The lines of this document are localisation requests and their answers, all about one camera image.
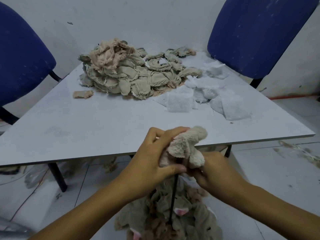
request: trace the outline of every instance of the hand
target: hand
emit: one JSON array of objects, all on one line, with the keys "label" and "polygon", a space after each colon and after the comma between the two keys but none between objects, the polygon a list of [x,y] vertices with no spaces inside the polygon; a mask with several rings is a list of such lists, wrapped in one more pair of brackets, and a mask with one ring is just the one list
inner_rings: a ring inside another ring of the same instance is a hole
[{"label": "hand", "polygon": [[149,129],[135,156],[115,179],[117,185],[127,192],[128,202],[146,196],[167,177],[187,171],[181,164],[160,168],[159,159],[174,137],[188,129],[188,127],[177,127],[166,131],[158,128]]},{"label": "hand", "polygon": [[200,169],[190,171],[197,183],[212,196],[234,206],[235,201],[245,193],[247,186],[241,175],[228,163],[220,152],[202,152],[205,160]]}]

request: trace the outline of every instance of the blue chair backrest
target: blue chair backrest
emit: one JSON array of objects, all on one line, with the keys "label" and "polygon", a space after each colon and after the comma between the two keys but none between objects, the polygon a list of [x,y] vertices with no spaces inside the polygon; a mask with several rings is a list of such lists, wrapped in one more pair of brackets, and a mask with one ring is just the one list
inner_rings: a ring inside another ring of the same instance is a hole
[{"label": "blue chair backrest", "polygon": [[318,4],[319,0],[226,0],[208,52],[244,76],[263,78]]},{"label": "blue chair backrest", "polygon": [[55,66],[29,24],[0,2],[0,107],[32,91]]}]

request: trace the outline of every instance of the white tabletop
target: white tabletop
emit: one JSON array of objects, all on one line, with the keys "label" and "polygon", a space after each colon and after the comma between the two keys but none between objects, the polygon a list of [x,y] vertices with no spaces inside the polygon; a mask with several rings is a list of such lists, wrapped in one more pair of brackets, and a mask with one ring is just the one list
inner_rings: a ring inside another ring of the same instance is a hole
[{"label": "white tabletop", "polygon": [[[204,52],[183,59],[185,65],[193,67],[210,61]],[[90,89],[79,85],[82,73],[81,64],[0,137],[0,165],[133,153],[150,127],[166,130],[200,125],[208,131],[208,137],[198,145],[314,135],[232,72],[225,80],[244,97],[251,120],[230,123],[208,104],[190,113],[169,113],[152,97],[139,101],[95,91],[91,98],[74,99],[74,91]]]}]

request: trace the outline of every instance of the person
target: person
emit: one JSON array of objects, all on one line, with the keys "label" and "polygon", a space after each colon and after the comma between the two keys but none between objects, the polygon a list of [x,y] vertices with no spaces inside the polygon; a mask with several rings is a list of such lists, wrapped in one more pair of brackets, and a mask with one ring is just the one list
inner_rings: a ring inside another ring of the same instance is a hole
[{"label": "person", "polygon": [[[146,196],[167,177],[186,173],[185,166],[159,167],[163,150],[187,127],[151,128],[120,175],[30,240],[88,240],[129,202]],[[203,153],[205,165],[188,172],[212,196],[294,240],[320,238],[320,217],[293,206],[245,181],[219,152]]]}]

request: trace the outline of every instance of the white wall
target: white wall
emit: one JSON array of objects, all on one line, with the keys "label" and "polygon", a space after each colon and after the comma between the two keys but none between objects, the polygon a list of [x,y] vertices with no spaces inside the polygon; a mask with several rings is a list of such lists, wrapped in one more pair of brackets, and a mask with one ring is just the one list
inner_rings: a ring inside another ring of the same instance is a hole
[{"label": "white wall", "polygon": [[[0,0],[17,11],[43,40],[66,76],[80,53],[101,40],[126,40],[148,52],[188,45],[205,50],[225,0]],[[312,93],[320,80],[320,8],[259,89],[266,96]],[[50,77],[34,91],[5,106],[22,116],[56,82]]]}]

